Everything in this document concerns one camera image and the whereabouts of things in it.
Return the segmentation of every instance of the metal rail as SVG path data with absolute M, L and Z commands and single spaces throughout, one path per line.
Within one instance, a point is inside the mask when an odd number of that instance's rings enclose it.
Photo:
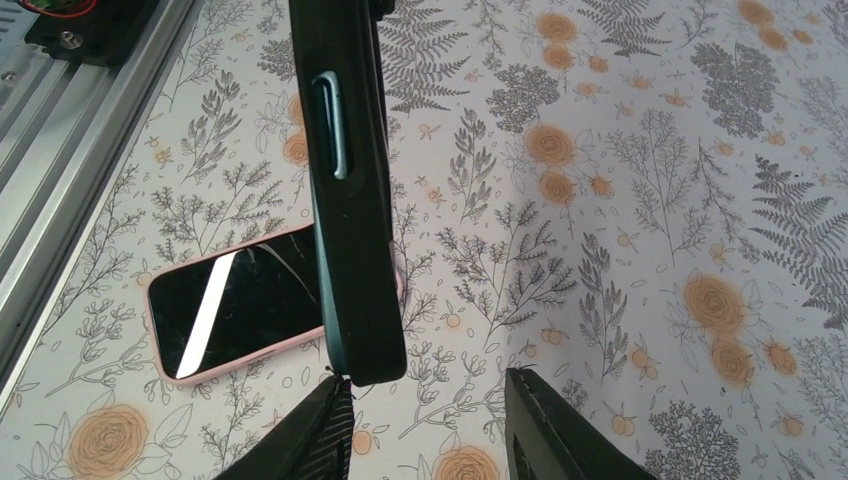
M 2 409 L 71 273 L 68 260 L 81 253 L 92 213 L 185 40 L 182 27 L 196 20 L 202 3 L 161 0 L 121 68 L 52 60 L 24 45 L 6 62 L 16 65 L 16 78 L 0 96 Z

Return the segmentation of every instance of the black plastic piece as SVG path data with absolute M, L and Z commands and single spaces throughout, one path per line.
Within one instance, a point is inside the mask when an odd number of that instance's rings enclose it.
M 350 382 L 318 385 L 217 480 L 344 480 L 355 424 Z
M 528 369 L 506 371 L 506 446 L 514 480 L 654 480 Z
M 24 36 L 40 45 L 52 58 L 69 62 L 114 67 L 129 58 L 159 0 L 99 0 L 79 18 L 61 19 L 40 15 Z M 74 35 L 77 48 L 68 48 L 63 33 Z
M 345 368 L 363 386 L 406 372 L 392 255 L 387 132 L 376 21 L 393 2 L 290 0 L 295 67 L 304 110 L 316 218 L 326 251 Z M 328 165 L 331 148 L 315 79 L 338 78 L 347 178 Z

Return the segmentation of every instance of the black phone case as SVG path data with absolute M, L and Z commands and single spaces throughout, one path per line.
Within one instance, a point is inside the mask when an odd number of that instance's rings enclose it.
M 290 0 L 314 208 L 335 298 L 344 373 L 359 386 L 397 380 L 406 372 L 376 25 L 393 4 Z M 333 176 L 329 149 L 315 133 L 321 124 L 313 80 L 325 71 L 336 74 L 341 90 L 344 138 L 352 162 L 344 180 Z

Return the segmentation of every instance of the black bracket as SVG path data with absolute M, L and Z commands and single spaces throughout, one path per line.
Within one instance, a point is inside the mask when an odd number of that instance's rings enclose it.
M 159 0 L 99 0 L 79 18 L 40 15 L 24 41 L 40 45 L 57 60 L 98 67 L 122 65 L 158 4 Z

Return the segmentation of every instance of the red wire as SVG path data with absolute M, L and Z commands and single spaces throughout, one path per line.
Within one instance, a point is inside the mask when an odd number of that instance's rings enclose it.
M 42 9 L 30 4 L 29 0 L 25 0 L 25 3 L 27 4 L 28 8 L 32 9 L 34 12 L 40 13 L 41 15 L 47 15 L 48 17 L 64 18 L 64 19 L 79 18 L 79 17 L 85 16 L 85 15 L 88 15 L 89 13 L 91 13 L 92 10 L 94 10 L 94 7 L 97 6 L 97 0 L 89 0 L 88 6 L 83 7 L 83 10 L 81 10 L 79 12 L 54 13 L 54 12 L 48 12 L 47 10 L 42 10 Z

